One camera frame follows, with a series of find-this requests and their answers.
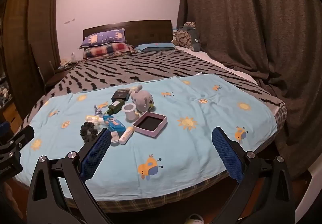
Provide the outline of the clear small plastic case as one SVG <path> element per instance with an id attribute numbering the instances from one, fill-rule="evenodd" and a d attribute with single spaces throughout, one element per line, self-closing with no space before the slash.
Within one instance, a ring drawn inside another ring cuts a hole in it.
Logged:
<path id="1" fill-rule="evenodd" d="M 118 143 L 120 136 L 118 132 L 111 132 L 111 143 Z"/>

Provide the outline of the white yellow lip balm tube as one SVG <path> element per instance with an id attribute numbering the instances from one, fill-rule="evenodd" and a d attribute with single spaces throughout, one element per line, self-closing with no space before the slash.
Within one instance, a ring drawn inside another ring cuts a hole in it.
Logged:
<path id="1" fill-rule="evenodd" d="M 134 133 L 134 128 L 132 126 L 129 126 L 126 131 L 122 134 L 122 136 L 119 138 L 118 143 L 121 145 L 125 145 L 130 137 Z"/>

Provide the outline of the blue snack wrapper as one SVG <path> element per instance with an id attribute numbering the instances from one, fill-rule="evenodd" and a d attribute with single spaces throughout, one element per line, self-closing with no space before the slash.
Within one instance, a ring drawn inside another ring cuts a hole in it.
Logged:
<path id="1" fill-rule="evenodd" d="M 111 132 L 123 133 L 126 131 L 126 127 L 118 119 L 115 119 L 113 116 L 103 115 L 103 120 L 104 120 L 105 126 Z"/>

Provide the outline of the pink gift box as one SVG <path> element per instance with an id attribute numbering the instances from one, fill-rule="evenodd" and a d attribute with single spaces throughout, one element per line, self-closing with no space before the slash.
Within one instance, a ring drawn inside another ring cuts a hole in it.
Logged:
<path id="1" fill-rule="evenodd" d="M 167 122 L 166 116 L 146 111 L 135 121 L 133 128 L 140 134 L 156 138 Z"/>

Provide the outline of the white slipper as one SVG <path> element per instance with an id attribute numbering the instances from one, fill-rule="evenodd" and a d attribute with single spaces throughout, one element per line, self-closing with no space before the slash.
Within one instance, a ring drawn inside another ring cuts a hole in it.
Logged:
<path id="1" fill-rule="evenodd" d="M 205 223 L 204 219 L 199 214 L 192 214 L 185 221 L 185 224 L 204 224 L 204 223 Z"/>

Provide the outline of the yellow white lotion bottle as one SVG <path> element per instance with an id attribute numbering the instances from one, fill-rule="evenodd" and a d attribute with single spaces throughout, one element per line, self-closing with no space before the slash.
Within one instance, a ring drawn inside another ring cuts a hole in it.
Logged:
<path id="1" fill-rule="evenodd" d="M 86 122 L 91 122 L 91 123 L 94 123 L 94 124 L 101 124 L 101 123 L 104 123 L 104 119 L 103 117 L 100 117 L 100 116 L 86 116 Z"/>

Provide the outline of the wooden wardrobe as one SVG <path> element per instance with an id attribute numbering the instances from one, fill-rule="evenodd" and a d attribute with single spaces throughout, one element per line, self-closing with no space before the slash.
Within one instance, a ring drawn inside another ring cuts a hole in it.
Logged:
<path id="1" fill-rule="evenodd" d="M 5 5 L 2 54 L 21 118 L 45 94 L 45 84 L 60 66 L 56 1 L 7 0 Z"/>

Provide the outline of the plaid mattress bed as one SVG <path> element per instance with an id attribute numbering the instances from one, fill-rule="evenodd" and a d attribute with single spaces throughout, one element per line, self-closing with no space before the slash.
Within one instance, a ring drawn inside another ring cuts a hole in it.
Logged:
<path id="1" fill-rule="evenodd" d="M 128 84 L 110 86 L 110 87 L 115 87 L 116 90 L 123 89 L 123 88 L 132 88 L 132 87 L 136 87 L 137 85 L 143 85 L 144 82 L 132 82 Z M 111 99 L 101 104 L 98 108 L 101 108 L 101 110 L 106 111 L 110 104 L 111 104 Z M 278 131 L 283 127 L 283 124 L 287 116 L 287 111 L 286 113 L 282 113 L 282 112 L 276 113 L 274 114 L 274 116 L 277 121 L 277 132 L 254 152 L 258 152 L 264 149 L 274 140 Z M 27 121 L 27 118 L 25 118 L 24 120 L 24 125 L 29 125 L 29 121 Z M 173 192 L 168 195 L 163 195 L 160 197 L 146 198 L 146 199 L 132 199 L 129 201 L 98 201 L 98 202 L 99 202 L 99 205 L 106 212 L 115 212 L 115 213 L 116 212 L 118 213 L 119 212 L 137 212 L 140 210 L 152 209 L 156 207 L 161 207 L 168 203 L 177 202 L 179 200 L 192 196 L 195 193 L 198 193 L 204 189 L 207 189 L 208 187 L 212 186 L 213 184 L 225 178 L 226 176 L 227 176 L 227 173 L 226 173 L 226 170 L 224 169 L 222 173 L 220 173 L 219 175 L 209 180 L 203 181 L 190 188 L 186 188 L 184 190 Z"/>

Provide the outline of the light blue cartoon sheet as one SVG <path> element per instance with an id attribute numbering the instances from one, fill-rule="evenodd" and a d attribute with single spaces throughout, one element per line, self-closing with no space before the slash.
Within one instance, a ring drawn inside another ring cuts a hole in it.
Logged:
<path id="1" fill-rule="evenodd" d="M 257 150 L 277 132 L 273 112 L 256 97 L 214 74 L 144 82 L 154 110 L 139 110 L 132 95 L 111 117 L 124 130 L 86 181 L 98 201 L 129 201 L 168 195 L 209 180 L 225 169 L 212 140 L 221 128 L 244 150 Z M 111 99 L 115 87 L 69 93 L 44 102 L 29 119 L 34 139 L 22 150 L 17 180 L 30 185 L 40 156 L 60 159 L 84 145 L 82 124 Z"/>

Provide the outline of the dark green bottle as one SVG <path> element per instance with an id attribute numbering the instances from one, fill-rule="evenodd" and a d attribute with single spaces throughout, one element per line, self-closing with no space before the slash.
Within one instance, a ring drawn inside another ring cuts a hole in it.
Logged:
<path id="1" fill-rule="evenodd" d="M 104 114 L 109 116 L 117 114 L 124 105 L 125 105 L 124 100 L 116 99 L 111 105 L 109 105 L 107 111 Z"/>

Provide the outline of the red blue plaid pillow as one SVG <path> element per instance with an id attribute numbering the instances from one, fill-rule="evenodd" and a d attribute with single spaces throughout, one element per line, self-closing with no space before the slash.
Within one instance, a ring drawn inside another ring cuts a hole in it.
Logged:
<path id="1" fill-rule="evenodd" d="M 109 59 L 122 55 L 129 55 L 135 50 L 126 43 L 110 43 L 102 46 L 88 47 L 84 50 L 83 59 Z"/>

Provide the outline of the grey plush toy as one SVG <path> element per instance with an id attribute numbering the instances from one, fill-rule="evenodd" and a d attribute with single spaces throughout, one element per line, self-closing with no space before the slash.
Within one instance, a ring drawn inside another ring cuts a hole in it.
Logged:
<path id="1" fill-rule="evenodd" d="M 143 90 L 142 85 L 130 88 L 130 97 L 139 113 L 152 111 L 155 108 L 152 95 L 148 91 Z"/>

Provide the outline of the light blue flat pillow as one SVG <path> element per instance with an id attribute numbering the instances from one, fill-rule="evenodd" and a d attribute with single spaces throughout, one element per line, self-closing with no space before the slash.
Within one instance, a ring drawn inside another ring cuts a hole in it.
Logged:
<path id="1" fill-rule="evenodd" d="M 172 50 L 175 48 L 173 43 L 150 43 L 140 44 L 135 48 L 137 52 L 149 52 L 149 51 L 161 51 L 161 50 Z"/>

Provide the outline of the dark blue bag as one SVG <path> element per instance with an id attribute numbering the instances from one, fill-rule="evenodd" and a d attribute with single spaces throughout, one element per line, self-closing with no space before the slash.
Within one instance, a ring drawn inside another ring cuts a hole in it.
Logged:
<path id="1" fill-rule="evenodd" d="M 199 42 L 199 35 L 197 33 L 197 30 L 195 29 L 194 31 L 191 31 L 190 35 L 192 37 L 192 42 L 193 42 L 193 48 L 191 51 L 193 51 L 193 52 L 201 51 L 201 46 L 200 46 L 200 42 Z"/>

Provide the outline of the brown curtain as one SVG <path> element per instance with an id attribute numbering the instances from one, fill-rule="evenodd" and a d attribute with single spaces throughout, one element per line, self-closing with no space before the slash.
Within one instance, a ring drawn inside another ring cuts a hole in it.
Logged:
<path id="1" fill-rule="evenodd" d="M 285 103 L 276 145 L 290 175 L 304 173 L 321 155 L 321 0 L 180 0 L 187 21 L 210 57 Z"/>

